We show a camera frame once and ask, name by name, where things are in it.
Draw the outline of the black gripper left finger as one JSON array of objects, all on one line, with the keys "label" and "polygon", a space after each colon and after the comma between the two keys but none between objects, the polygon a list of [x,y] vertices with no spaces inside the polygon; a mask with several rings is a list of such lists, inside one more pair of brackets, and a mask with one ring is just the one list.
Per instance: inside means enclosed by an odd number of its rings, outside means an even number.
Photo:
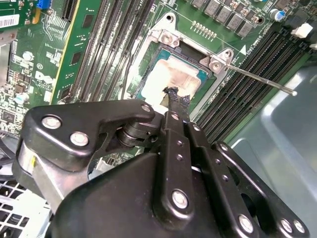
[{"label": "black gripper left finger", "polygon": [[[41,106],[28,111],[17,161],[54,214],[79,186],[140,155],[157,155],[153,212],[173,231],[194,216],[190,144],[184,134],[189,96],[165,88],[161,115],[139,99]],[[50,225],[53,231],[53,220]]]}]

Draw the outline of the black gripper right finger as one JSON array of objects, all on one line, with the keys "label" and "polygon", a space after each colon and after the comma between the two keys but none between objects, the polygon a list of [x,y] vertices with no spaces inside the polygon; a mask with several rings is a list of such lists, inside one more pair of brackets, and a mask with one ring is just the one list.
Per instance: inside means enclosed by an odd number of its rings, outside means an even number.
[{"label": "black gripper right finger", "polygon": [[198,214],[186,238],[308,238],[309,229],[224,142],[186,124]]}]

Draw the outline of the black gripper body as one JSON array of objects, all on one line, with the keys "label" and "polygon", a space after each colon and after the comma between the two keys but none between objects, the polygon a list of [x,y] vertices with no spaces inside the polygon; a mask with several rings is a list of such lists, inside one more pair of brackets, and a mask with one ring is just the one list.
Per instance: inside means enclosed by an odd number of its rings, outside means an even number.
[{"label": "black gripper body", "polygon": [[220,218],[202,175],[192,171],[195,213],[180,230],[167,229],[153,212],[157,155],[140,155],[70,192],[53,219],[55,238],[236,238]]}]

